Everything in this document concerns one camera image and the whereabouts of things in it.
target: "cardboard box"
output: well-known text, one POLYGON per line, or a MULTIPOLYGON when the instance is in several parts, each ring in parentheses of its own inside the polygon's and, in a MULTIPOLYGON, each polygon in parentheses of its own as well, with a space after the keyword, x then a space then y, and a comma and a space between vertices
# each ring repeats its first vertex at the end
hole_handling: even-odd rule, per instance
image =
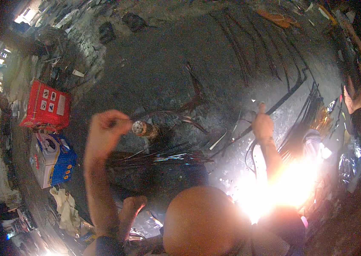
POLYGON ((61 130, 68 126, 70 102, 68 94, 34 80, 27 109, 19 126, 48 131, 61 130))
POLYGON ((70 180, 76 158, 65 136, 33 134, 30 164, 41 188, 70 180))

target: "box label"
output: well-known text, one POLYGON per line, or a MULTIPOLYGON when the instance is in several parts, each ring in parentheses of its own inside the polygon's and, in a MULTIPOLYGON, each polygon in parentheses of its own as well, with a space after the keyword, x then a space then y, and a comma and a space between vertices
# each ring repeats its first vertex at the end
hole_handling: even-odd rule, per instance
POLYGON ((48 104, 48 111, 51 112, 51 113, 54 111, 54 103, 50 102, 48 104))
POLYGON ((51 92, 50 100, 55 101, 55 97, 57 96, 56 92, 51 92))
POLYGON ((64 108, 65 108, 65 96, 60 95, 57 105, 57 115, 64 115, 64 108))
POLYGON ((45 110, 47 108, 47 101, 41 100, 40 109, 45 110))
POLYGON ((50 93, 49 90, 44 89, 43 98, 48 99, 48 94, 49 94, 49 93, 50 93))

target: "plastic bag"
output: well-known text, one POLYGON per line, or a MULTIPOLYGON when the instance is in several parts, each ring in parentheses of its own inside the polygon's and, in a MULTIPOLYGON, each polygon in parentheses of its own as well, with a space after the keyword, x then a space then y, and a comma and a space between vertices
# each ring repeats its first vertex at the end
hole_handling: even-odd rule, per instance
POLYGON ((354 138, 346 146, 338 165, 339 182, 348 187, 361 174, 361 147, 354 138))

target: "blue and white cardboard box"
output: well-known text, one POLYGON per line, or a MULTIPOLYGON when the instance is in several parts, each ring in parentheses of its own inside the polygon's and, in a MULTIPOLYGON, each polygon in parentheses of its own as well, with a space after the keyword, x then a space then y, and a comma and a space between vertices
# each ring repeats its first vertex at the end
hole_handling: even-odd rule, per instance
POLYGON ((41 188, 71 179, 77 155, 59 134, 33 134, 30 164, 41 188))

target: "red cardboard box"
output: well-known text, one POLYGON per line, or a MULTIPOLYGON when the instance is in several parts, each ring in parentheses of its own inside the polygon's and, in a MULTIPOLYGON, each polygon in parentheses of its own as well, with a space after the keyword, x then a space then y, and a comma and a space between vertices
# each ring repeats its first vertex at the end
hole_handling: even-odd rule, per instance
POLYGON ((34 80, 27 113, 19 126, 58 131, 68 126, 70 102, 68 94, 34 80))

